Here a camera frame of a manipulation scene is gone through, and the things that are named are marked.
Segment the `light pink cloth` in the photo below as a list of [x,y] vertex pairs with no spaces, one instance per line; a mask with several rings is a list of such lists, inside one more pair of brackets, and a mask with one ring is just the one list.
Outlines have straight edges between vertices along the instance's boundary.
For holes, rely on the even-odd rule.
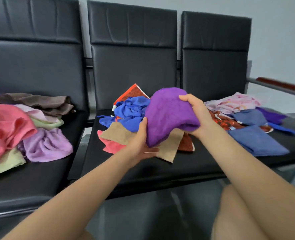
[[[102,134],[103,131],[97,131],[97,135],[100,136]],[[105,144],[105,147],[103,149],[103,151],[108,152],[108,153],[117,153],[119,150],[123,149],[124,147],[126,147],[125,145],[121,145],[115,141],[110,141],[110,140],[106,140],[103,139],[101,137],[99,137],[99,139]]]
[[34,119],[42,120],[42,121],[48,121],[51,123],[57,123],[59,122],[59,119],[54,116],[45,115],[41,110],[31,108],[24,104],[15,104],[14,106],[20,108],[23,110],[29,117],[32,117]]
[[244,109],[254,109],[261,106],[261,103],[256,99],[239,92],[234,95],[220,99],[211,100],[204,103],[209,110],[221,111],[222,113],[237,113]]

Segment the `white wall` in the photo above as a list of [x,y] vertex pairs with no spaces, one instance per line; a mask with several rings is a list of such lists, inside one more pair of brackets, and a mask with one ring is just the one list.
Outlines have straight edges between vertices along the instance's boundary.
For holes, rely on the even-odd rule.
[[[295,0],[98,1],[174,9],[178,12],[178,24],[183,10],[251,17],[253,20],[248,56],[248,59],[252,60],[250,76],[266,76],[295,83]],[[80,5],[85,55],[91,57],[86,0],[80,0]],[[283,113],[295,113],[294,95],[255,84],[249,85],[248,94],[261,99],[267,107]]]

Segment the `chair backrest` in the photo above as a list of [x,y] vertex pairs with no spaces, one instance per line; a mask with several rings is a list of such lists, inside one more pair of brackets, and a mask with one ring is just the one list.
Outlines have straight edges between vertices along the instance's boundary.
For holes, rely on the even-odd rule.
[[88,1],[97,110],[136,83],[148,96],[176,86],[177,12]]
[[184,11],[181,87],[203,101],[244,93],[250,33],[250,18]]
[[0,0],[0,93],[70,96],[88,111],[78,0]]

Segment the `light purple towel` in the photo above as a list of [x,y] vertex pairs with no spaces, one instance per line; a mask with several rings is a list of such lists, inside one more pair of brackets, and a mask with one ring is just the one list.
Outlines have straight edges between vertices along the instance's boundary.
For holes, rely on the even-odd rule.
[[186,94],[180,88],[162,88],[153,94],[145,111],[149,147],[165,141],[174,128],[193,131],[200,127],[190,103],[178,98]]
[[20,143],[19,150],[24,150],[30,161],[47,162],[68,156],[73,152],[73,146],[60,129],[38,128],[36,134]]

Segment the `light green cloth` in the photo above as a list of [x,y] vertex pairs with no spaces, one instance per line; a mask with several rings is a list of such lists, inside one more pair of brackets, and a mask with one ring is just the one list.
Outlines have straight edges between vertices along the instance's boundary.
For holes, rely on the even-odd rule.
[[56,122],[56,123],[51,123],[51,122],[43,121],[43,120],[37,120],[34,118],[31,118],[31,120],[33,121],[36,128],[44,128],[46,130],[58,128],[64,124],[64,121],[62,119],[59,119],[59,122]]
[[10,170],[11,168],[23,165],[25,162],[26,161],[22,153],[17,150],[17,148],[8,150],[0,158],[0,173]]

